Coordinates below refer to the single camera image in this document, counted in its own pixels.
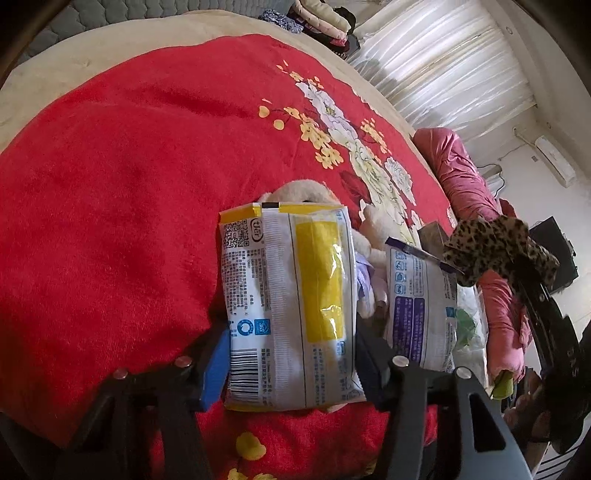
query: barcode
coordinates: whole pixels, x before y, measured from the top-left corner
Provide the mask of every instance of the barcode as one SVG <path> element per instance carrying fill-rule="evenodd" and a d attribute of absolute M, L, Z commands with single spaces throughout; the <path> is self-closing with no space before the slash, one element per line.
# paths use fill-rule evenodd
<path fill-rule="evenodd" d="M 259 402 L 258 349 L 230 352 L 230 393 L 238 401 Z"/>
<path fill-rule="evenodd" d="M 248 247 L 249 245 L 247 220 L 239 220 L 238 222 L 227 223 L 224 225 L 224 248 L 241 248 Z"/>

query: green object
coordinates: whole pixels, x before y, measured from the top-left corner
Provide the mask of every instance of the green object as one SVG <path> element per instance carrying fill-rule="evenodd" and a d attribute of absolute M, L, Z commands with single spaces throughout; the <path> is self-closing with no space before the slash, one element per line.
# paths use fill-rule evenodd
<path fill-rule="evenodd" d="M 463 309 L 456 310 L 456 320 L 456 349 L 460 349 L 466 345 L 470 345 L 470 340 L 476 335 L 476 322 L 474 322 L 474 319 Z"/>
<path fill-rule="evenodd" d="M 503 400 L 510 395 L 513 395 L 513 373 L 503 370 L 496 378 L 495 387 L 492 389 L 492 398 Z"/>

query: air conditioner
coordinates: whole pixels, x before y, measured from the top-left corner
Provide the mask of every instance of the air conditioner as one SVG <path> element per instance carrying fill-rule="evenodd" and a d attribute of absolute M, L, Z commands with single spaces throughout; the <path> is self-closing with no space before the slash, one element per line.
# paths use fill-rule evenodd
<path fill-rule="evenodd" d="M 569 161 L 544 135 L 538 137 L 534 145 L 546 157 L 550 165 L 558 173 L 558 180 L 564 187 L 570 187 L 577 179 L 577 174 Z"/>

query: plastic wrapper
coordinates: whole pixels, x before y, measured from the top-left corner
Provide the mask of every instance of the plastic wrapper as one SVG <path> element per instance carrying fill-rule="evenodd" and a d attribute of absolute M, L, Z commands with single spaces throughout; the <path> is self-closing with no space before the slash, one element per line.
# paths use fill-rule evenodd
<path fill-rule="evenodd" d="M 389 312 L 384 338 L 422 368 L 450 372 L 456 343 L 457 281 L 452 266 L 389 238 Z"/>
<path fill-rule="evenodd" d="M 457 344 L 456 349 L 486 348 L 488 324 L 482 292 L 476 287 L 457 286 Z"/>
<path fill-rule="evenodd" d="M 354 372 L 355 255 L 345 207 L 252 204 L 220 215 L 230 325 L 226 407 L 364 400 Z"/>

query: white flower print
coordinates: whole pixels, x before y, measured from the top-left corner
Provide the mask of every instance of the white flower print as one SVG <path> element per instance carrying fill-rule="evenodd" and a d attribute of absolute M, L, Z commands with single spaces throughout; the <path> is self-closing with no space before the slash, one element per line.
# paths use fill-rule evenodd
<path fill-rule="evenodd" d="M 417 202 L 415 201 L 413 195 L 413 180 L 406 171 L 406 168 L 404 168 L 401 163 L 397 162 L 392 157 L 388 157 L 386 159 L 386 165 L 384 166 L 392 176 L 394 184 L 402 191 L 405 197 L 409 199 L 413 205 L 416 205 Z"/>
<path fill-rule="evenodd" d="M 455 229 L 455 227 L 457 227 L 457 220 L 456 216 L 453 213 L 451 205 L 447 207 L 447 218 L 449 218 L 449 224 L 452 226 L 453 229 Z"/>
<path fill-rule="evenodd" d="M 425 226 L 418 213 L 414 210 L 410 212 L 410 218 L 413 221 L 413 226 L 417 227 L 417 230 Z"/>
<path fill-rule="evenodd" d="M 396 222 L 406 242 L 414 243 L 404 220 L 407 213 L 402 197 L 386 171 L 376 162 L 372 151 L 358 138 L 357 132 L 345 118 L 343 111 L 324 90 L 318 90 L 314 85 L 304 82 L 297 82 L 295 85 L 320 115 L 331 140 L 349 150 L 353 170 L 367 186 L 372 203 L 386 211 Z"/>
<path fill-rule="evenodd" d="M 357 176 L 367 185 L 372 203 L 386 210 L 397 225 L 402 225 L 406 217 L 406 205 L 388 174 L 376 163 L 373 154 L 361 140 L 357 139 L 351 146 L 351 165 Z"/>
<path fill-rule="evenodd" d="M 348 148 L 348 144 L 357 139 L 357 132 L 345 118 L 343 111 L 336 106 L 335 101 L 324 90 L 318 90 L 314 85 L 304 82 L 295 84 L 304 96 L 314 106 L 320 120 L 328 127 L 333 141 Z"/>

